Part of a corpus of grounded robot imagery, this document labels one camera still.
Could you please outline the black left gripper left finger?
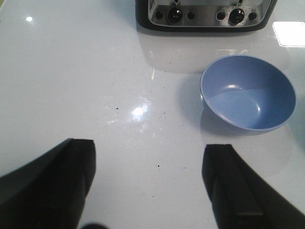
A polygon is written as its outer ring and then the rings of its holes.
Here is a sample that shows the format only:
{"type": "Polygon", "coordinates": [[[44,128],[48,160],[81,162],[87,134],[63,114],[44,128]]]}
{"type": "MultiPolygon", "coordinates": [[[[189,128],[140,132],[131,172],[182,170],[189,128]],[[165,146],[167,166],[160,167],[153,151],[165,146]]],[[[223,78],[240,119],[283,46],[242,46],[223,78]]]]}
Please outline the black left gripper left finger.
{"type": "Polygon", "coordinates": [[[0,178],[2,229],[75,229],[96,171],[93,140],[67,139],[0,178]]]}

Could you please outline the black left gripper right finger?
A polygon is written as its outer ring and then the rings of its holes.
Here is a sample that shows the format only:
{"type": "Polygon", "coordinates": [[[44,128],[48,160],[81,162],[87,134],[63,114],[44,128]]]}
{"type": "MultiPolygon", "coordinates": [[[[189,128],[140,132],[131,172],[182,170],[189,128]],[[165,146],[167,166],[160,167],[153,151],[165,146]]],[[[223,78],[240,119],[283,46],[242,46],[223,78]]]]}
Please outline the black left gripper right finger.
{"type": "Polygon", "coordinates": [[[267,184],[232,145],[207,145],[203,182],[220,229],[303,229],[305,215],[267,184]]]}

